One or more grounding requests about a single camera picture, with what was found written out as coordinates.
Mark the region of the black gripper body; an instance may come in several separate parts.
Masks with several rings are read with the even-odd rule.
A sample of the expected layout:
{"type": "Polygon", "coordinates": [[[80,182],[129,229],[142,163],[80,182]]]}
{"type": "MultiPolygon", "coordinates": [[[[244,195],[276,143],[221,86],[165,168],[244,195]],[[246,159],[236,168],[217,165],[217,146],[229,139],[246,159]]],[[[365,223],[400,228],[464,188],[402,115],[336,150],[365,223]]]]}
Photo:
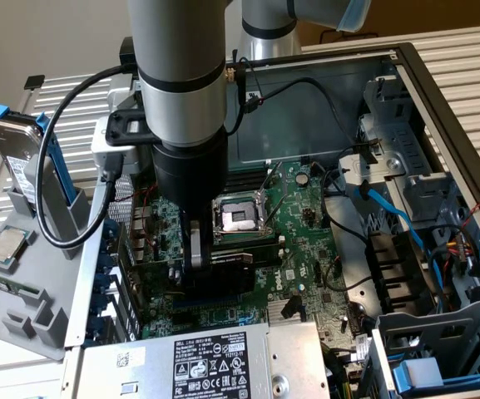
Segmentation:
{"type": "Polygon", "coordinates": [[[228,136],[224,128],[201,145],[155,144],[151,151],[160,192],[186,213],[201,213],[225,188],[228,136]]]}

